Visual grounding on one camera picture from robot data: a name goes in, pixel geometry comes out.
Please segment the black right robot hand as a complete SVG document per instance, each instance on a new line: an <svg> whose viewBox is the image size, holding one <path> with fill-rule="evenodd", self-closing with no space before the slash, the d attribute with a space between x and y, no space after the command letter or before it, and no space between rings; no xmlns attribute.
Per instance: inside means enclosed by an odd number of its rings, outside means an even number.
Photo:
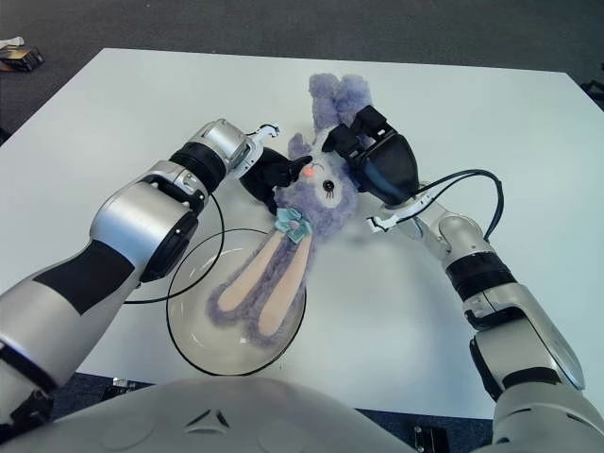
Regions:
<svg viewBox="0 0 604 453"><path fill-rule="evenodd" d="M343 158L358 190L387 206L406 202L419 189L411 146L372 106L357 112L350 126L329 131L322 150Z"/></svg>

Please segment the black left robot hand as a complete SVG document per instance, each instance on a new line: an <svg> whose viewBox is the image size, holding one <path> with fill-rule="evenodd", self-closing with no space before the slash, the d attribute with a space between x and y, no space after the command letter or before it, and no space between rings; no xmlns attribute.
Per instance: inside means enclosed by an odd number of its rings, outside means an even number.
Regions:
<svg viewBox="0 0 604 453"><path fill-rule="evenodd" d="M276 214L275 188L287 188L296 182L303 167L310 162L311 156L290 160L265 147L259 161L240 178L240 183L272 214Z"/></svg>

